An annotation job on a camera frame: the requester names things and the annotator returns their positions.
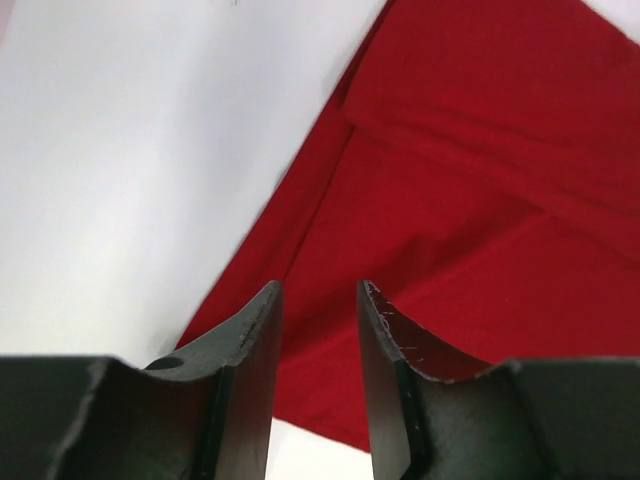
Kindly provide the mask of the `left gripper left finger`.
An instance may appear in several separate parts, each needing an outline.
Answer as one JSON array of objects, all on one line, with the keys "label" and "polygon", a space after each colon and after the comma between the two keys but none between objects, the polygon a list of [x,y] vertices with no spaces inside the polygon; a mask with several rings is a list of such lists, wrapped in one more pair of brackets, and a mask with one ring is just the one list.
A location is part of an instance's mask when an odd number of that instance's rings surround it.
[{"label": "left gripper left finger", "polygon": [[1,360],[5,479],[261,479],[283,291],[138,369],[110,356]]}]

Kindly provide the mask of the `red t shirt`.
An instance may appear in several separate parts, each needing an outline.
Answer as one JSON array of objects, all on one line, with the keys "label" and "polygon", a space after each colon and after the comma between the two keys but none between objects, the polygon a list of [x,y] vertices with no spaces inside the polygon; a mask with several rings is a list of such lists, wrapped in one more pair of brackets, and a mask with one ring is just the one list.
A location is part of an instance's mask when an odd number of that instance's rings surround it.
[{"label": "red t shirt", "polygon": [[366,449],[356,285],[488,362],[639,352],[639,47],[580,1],[391,1],[182,336],[280,281],[275,414]]}]

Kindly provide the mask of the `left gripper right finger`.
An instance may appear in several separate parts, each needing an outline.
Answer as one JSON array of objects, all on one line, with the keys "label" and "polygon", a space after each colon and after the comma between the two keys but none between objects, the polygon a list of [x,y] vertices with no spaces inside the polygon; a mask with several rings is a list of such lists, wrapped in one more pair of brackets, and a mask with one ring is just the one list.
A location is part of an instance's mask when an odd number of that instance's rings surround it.
[{"label": "left gripper right finger", "polygon": [[358,331],[378,479],[635,479],[635,358],[489,365],[358,285]]}]

